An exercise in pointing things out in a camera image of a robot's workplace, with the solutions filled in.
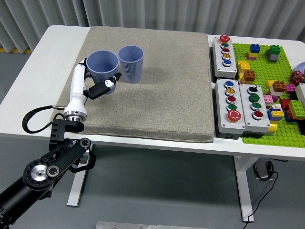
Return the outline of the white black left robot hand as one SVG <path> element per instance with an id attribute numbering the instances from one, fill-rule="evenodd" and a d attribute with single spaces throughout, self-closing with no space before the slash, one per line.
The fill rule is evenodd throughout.
<path id="1" fill-rule="evenodd" d="M 84 122 L 87 118 L 87 111 L 85 109 L 87 98 L 94 100 L 106 94 L 114 88 L 122 75 L 121 73 L 111 74 L 110 78 L 87 90 L 85 87 L 87 73 L 86 61 L 87 59 L 82 60 L 74 69 L 70 90 L 70 102 L 64 108 L 63 112 L 64 119 L 66 120 Z"/>

